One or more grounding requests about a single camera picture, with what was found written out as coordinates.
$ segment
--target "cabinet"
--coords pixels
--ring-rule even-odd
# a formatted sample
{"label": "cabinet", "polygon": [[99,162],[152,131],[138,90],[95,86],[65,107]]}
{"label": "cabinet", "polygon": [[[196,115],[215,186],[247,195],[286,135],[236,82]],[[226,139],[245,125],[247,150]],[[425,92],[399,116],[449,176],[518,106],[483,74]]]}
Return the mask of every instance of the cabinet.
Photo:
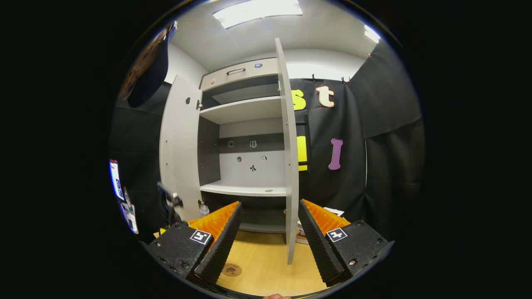
{"label": "cabinet", "polygon": [[[183,220],[202,217],[202,192],[260,201],[260,207],[244,205],[240,228],[285,232],[291,264],[299,199],[296,123],[278,38],[275,45],[277,57],[206,74],[199,88],[176,76],[161,124],[160,168],[162,183],[184,202],[176,208]],[[280,198],[283,205],[268,207]]]}

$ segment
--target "person's finger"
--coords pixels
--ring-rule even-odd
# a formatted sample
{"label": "person's finger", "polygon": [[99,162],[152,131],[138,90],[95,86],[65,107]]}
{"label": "person's finger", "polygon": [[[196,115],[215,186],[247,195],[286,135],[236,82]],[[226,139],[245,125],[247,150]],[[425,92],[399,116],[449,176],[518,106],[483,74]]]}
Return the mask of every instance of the person's finger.
{"label": "person's finger", "polygon": [[270,295],[270,296],[268,297],[268,299],[281,299],[281,298],[282,298],[282,296],[279,295],[279,294],[273,294],[273,295]]}

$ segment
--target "black curtain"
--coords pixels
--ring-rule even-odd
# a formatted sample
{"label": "black curtain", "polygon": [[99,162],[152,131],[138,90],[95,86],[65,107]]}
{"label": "black curtain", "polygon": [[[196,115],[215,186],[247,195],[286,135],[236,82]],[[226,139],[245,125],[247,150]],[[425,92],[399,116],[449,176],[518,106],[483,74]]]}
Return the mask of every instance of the black curtain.
{"label": "black curtain", "polygon": [[117,102],[111,124],[110,158],[118,161],[122,185],[135,205],[139,239],[151,242],[153,233],[165,227],[159,202],[159,135],[164,106],[171,84],[164,82],[157,92],[137,108]]}
{"label": "black curtain", "polygon": [[[337,80],[291,79],[292,90],[303,92],[306,107],[295,111],[296,121],[309,114],[311,155],[308,171],[300,171],[300,198],[320,206],[346,211],[349,221],[363,218],[365,208],[360,196],[365,185],[365,149],[359,108],[347,84]],[[334,95],[333,107],[320,104],[317,87],[328,86]],[[305,131],[297,127],[297,135]],[[340,154],[340,169],[330,170],[333,154],[332,139],[344,143]]]}
{"label": "black curtain", "polygon": [[368,154],[365,219],[387,239],[408,233],[419,204],[425,133],[416,92],[401,60],[378,43],[347,84],[359,107]]}

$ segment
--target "drawer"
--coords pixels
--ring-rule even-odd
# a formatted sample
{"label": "drawer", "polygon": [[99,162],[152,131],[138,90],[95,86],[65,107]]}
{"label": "drawer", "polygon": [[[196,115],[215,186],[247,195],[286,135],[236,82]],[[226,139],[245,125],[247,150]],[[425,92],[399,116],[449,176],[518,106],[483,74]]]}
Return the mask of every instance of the drawer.
{"label": "drawer", "polygon": [[[256,64],[262,64],[262,66],[256,68]],[[199,89],[202,92],[205,92],[214,87],[219,87],[231,82],[277,74],[276,57],[252,60],[231,65],[230,67],[204,75]]]}

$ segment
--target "fluorescent light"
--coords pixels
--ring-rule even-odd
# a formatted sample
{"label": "fluorescent light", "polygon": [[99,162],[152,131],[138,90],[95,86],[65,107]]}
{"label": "fluorescent light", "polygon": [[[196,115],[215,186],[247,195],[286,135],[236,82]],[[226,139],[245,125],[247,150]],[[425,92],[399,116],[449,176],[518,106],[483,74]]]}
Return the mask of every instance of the fluorescent light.
{"label": "fluorescent light", "polygon": [[224,28],[274,15],[302,15],[297,0],[251,0],[231,5],[212,15]]}
{"label": "fluorescent light", "polygon": [[379,43],[380,36],[375,31],[373,31],[373,29],[369,28],[368,25],[364,25],[364,28],[366,29],[364,35],[369,37],[369,39],[373,40],[375,43]]}

